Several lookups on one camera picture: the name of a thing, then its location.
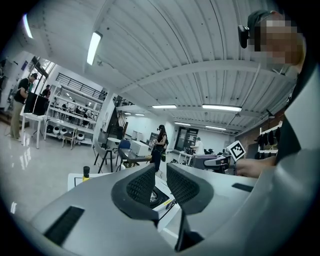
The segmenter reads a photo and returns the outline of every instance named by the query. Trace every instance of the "fluorescent light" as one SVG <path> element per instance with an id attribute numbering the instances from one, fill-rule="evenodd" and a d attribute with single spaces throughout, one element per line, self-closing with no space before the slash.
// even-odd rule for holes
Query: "fluorescent light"
<path id="1" fill-rule="evenodd" d="M 190 123 L 182 123 L 182 122 L 174 122 L 176 125 L 181 125 L 181 126 L 191 126 Z"/>
<path id="2" fill-rule="evenodd" d="M 214 126 L 208 126 L 208 125 L 206 125 L 205 127 L 210 128 L 210 129 L 222 130 L 222 131 L 225 131 L 225 130 L 226 130 L 225 128 L 214 127 Z"/>
<path id="3" fill-rule="evenodd" d="M 154 109 L 176 109 L 176 105 L 153 105 Z"/>
<path id="4" fill-rule="evenodd" d="M 96 55 L 96 51 L 99 45 L 99 42 L 102 38 L 102 34 L 99 32 L 93 32 L 92 37 L 91 37 L 91 42 L 88 50 L 88 57 L 86 58 L 86 62 L 92 66 L 94 63 L 94 58 Z"/>
<path id="5" fill-rule="evenodd" d="M 239 112 L 242 110 L 240 106 L 225 106 L 225 105 L 210 105 L 210 104 L 203 104 L 202 107 L 204 109 L 210 110 L 227 110 L 227 111 L 235 111 Z"/>
<path id="6" fill-rule="evenodd" d="M 26 31 L 28 37 L 33 38 L 32 34 L 31 34 L 31 30 L 30 30 L 29 24 L 28 24 L 27 14 L 23 15 L 22 20 L 23 20 L 23 25 L 24 25 L 24 28 L 25 28 L 25 31 Z"/>

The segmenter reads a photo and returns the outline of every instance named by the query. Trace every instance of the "ceiling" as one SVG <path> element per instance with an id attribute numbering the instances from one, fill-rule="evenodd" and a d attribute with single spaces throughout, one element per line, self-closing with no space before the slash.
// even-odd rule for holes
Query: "ceiling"
<path id="1" fill-rule="evenodd" d="M 45 0 L 27 16 L 34 38 L 22 26 L 15 38 L 25 50 L 109 88 L 141 111 L 236 134 L 264 118 L 266 109 L 283 108 L 295 85 L 295 74 L 280 75 L 272 68 L 281 67 L 260 65 L 240 47 L 237 26 L 258 9 L 279 10 L 269 0 Z M 103 37 L 90 66 L 94 31 Z M 160 104 L 178 108 L 151 108 Z M 202 104 L 243 110 L 235 115 Z"/>

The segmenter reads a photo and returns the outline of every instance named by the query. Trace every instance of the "khaki pants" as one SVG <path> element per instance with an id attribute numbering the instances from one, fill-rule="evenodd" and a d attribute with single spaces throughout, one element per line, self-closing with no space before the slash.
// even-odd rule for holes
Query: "khaki pants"
<path id="1" fill-rule="evenodd" d="M 16 139 L 19 139 L 20 134 L 20 123 L 19 123 L 19 118 L 20 118 L 20 113 L 23 108 L 23 104 L 16 101 L 15 99 L 13 100 L 13 113 L 12 113 L 12 118 L 11 118 L 11 127 L 10 127 L 10 135 Z"/>

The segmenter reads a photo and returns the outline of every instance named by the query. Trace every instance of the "hand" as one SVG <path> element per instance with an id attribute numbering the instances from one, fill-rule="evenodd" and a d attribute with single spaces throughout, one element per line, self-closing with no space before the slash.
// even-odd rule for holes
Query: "hand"
<path id="1" fill-rule="evenodd" d="M 275 161 L 275 157 L 269 157 L 263 160 L 240 159 L 236 162 L 236 175 L 259 178 L 264 169 L 275 165 Z"/>

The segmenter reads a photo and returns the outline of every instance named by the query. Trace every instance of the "floor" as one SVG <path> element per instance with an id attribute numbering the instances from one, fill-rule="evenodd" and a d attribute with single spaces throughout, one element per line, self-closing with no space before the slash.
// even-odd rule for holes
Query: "floor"
<path id="1" fill-rule="evenodd" d="M 89 145 L 76 145 L 70 150 L 70 144 L 62 148 L 61 140 L 40 136 L 39 149 L 36 149 L 36 135 L 33 124 L 26 129 L 23 145 L 9 137 L 10 126 L 0 122 L 0 194 L 8 211 L 30 221 L 37 212 L 67 192 L 69 173 L 83 173 L 83 167 L 89 166 L 90 173 L 98 173 L 102 159 L 94 165 L 96 153 Z M 178 155 L 166 155 L 166 162 L 161 162 L 160 171 L 156 174 L 167 180 L 166 163 Z M 116 159 L 112 161 L 116 169 Z M 103 164 L 102 172 L 110 172 L 110 160 Z M 161 235 L 172 246 L 177 241 L 179 232 L 180 211 L 172 219 Z"/>

